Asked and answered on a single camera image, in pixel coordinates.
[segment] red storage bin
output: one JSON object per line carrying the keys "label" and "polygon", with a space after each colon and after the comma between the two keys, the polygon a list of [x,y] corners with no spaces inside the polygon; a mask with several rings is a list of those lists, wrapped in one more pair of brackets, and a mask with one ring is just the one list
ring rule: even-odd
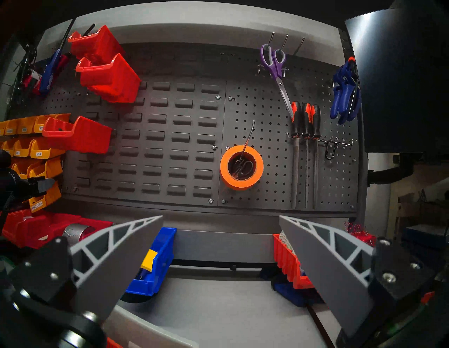
{"label": "red storage bin", "polygon": [[109,148],[112,128],[79,116],[75,124],[48,118],[42,135],[51,148],[105,154]]}
{"label": "red storage bin", "polygon": [[81,86],[110,103],[133,103],[136,100],[141,79],[121,54],[117,54],[110,64],[101,66],[94,66],[83,58],[76,71],[81,73]]}
{"label": "red storage bin", "polygon": [[72,43],[72,54],[78,59],[85,57],[94,65],[109,64],[117,54],[125,54],[107,26],[102,26],[98,32],[87,36],[81,36],[75,31],[67,42]]}
{"label": "red storage bin", "polygon": [[287,280],[293,283],[294,289],[313,288],[312,282],[308,276],[301,276],[301,263],[296,255],[287,248],[279,239],[279,234],[273,234],[274,237],[274,261],[277,262],[282,273],[287,276]]}
{"label": "red storage bin", "polygon": [[95,232],[112,225],[110,221],[86,219],[79,215],[55,214],[41,210],[31,214],[29,209],[9,213],[3,227],[3,236],[19,248],[39,249],[62,232],[70,224],[92,226]]}

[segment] yellow storage bin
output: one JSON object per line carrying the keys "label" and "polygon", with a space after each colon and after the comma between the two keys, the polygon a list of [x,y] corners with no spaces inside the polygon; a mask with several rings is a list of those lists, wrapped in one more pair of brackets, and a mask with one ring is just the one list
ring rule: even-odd
{"label": "yellow storage bin", "polygon": [[14,157],[14,144],[16,143],[17,139],[9,139],[5,141],[1,148],[5,150],[11,157]]}
{"label": "yellow storage bin", "polygon": [[19,119],[10,119],[6,121],[6,127],[4,130],[4,135],[14,135],[17,133],[17,126],[19,124]]}
{"label": "yellow storage bin", "polygon": [[8,121],[0,122],[0,137],[4,135],[4,130],[6,129],[6,124]]}
{"label": "yellow storage bin", "polygon": [[40,164],[42,164],[42,160],[40,159],[16,158],[15,163],[12,165],[11,169],[14,170],[21,179],[28,179],[31,177],[31,170],[38,167]]}
{"label": "yellow storage bin", "polygon": [[45,207],[48,207],[53,202],[61,198],[61,192],[59,191],[58,183],[55,181],[51,189],[47,191],[47,194],[41,197],[30,198],[28,201],[30,203],[31,212],[34,213]]}
{"label": "yellow storage bin", "polygon": [[62,173],[61,158],[55,157],[30,170],[30,178],[44,176],[46,179],[53,178]]}
{"label": "yellow storage bin", "polygon": [[18,138],[14,144],[14,156],[15,157],[28,157],[31,152],[31,143],[36,138]]}
{"label": "yellow storage bin", "polygon": [[53,149],[48,145],[47,138],[36,138],[31,144],[30,156],[32,159],[50,159],[65,153],[65,150]]}
{"label": "yellow storage bin", "polygon": [[51,115],[37,116],[36,122],[34,123],[34,133],[42,133],[42,130],[44,129],[45,121],[50,117],[52,117],[54,119],[60,119],[64,122],[69,122],[70,114],[51,114]]}
{"label": "yellow storage bin", "polygon": [[17,134],[30,134],[33,133],[34,123],[36,122],[37,116],[23,117],[19,119],[17,125]]}

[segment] blue clamp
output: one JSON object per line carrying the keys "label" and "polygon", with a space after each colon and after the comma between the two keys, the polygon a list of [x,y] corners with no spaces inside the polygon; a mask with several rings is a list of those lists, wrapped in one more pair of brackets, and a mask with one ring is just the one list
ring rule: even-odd
{"label": "blue clamp", "polygon": [[352,72],[350,62],[351,59],[342,65],[333,76],[334,102],[330,109],[330,118],[335,119],[340,114],[338,124],[355,119],[361,106],[361,93],[356,84],[357,76]]}

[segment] blue tool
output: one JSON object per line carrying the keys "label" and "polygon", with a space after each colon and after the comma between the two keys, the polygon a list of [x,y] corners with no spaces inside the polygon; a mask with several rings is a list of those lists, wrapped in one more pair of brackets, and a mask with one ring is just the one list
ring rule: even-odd
{"label": "blue tool", "polygon": [[340,114],[339,124],[355,119],[361,106],[361,93],[358,77],[354,72],[354,62],[354,57],[350,57],[333,76],[334,102],[330,109],[330,118],[335,119]]}
{"label": "blue tool", "polygon": [[70,25],[67,28],[67,31],[64,34],[64,37],[62,38],[58,49],[55,51],[55,53],[53,53],[52,57],[50,58],[50,63],[47,64],[47,66],[45,67],[45,71],[42,74],[42,78],[40,79],[39,93],[43,96],[46,96],[48,92],[50,92],[50,88],[53,82],[53,76],[56,72],[56,69],[58,68],[59,61],[61,59],[62,48],[67,41],[67,37],[69,36],[70,29],[72,28],[75,19],[76,18],[72,19],[72,21],[70,22]]}

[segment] screwdriver handle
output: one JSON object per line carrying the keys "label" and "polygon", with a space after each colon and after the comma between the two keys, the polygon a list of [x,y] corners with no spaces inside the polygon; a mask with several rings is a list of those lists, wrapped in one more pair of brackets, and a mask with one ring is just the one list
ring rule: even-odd
{"label": "screwdriver handle", "polygon": [[292,102],[291,108],[293,110],[293,137],[300,137],[304,130],[301,128],[301,105],[297,101]]}
{"label": "screwdriver handle", "polygon": [[302,110],[301,110],[301,123],[304,128],[304,139],[310,139],[310,137],[313,135],[313,129],[312,129],[312,107],[309,103],[303,104]]}
{"label": "screwdriver handle", "polygon": [[321,138],[320,133],[320,123],[321,123],[321,110],[320,106],[315,104],[312,106],[312,127],[313,127],[313,140]]}

